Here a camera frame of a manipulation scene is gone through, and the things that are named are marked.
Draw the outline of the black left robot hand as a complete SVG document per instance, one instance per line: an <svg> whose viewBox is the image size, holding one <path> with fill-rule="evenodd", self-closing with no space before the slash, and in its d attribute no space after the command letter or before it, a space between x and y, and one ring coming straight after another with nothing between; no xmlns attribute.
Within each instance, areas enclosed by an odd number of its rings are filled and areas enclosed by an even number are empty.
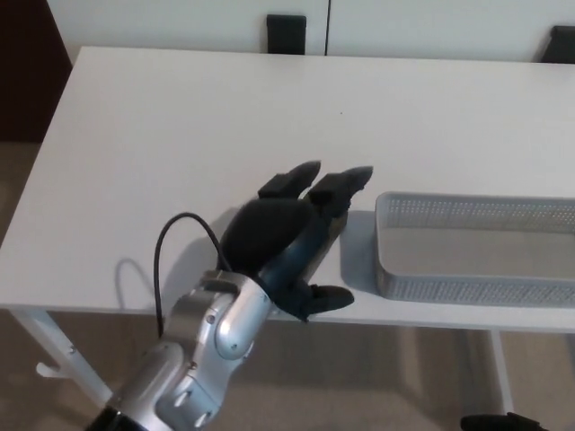
<svg viewBox="0 0 575 431"><path fill-rule="evenodd" d="M372 177L370 166L318 175L310 161L266 182L233 217L221 237L221 269L255 281L276 307L300 321L354 302L342 286L310 278L348 219L352 198Z"/></svg>

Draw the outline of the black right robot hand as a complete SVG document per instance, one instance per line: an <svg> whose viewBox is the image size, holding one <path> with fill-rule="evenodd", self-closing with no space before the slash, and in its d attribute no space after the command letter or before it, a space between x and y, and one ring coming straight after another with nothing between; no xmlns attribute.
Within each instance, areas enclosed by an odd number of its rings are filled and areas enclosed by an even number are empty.
<svg viewBox="0 0 575 431"><path fill-rule="evenodd" d="M465 416L460 428L464 431L547 431L538 421L512 412Z"/></svg>

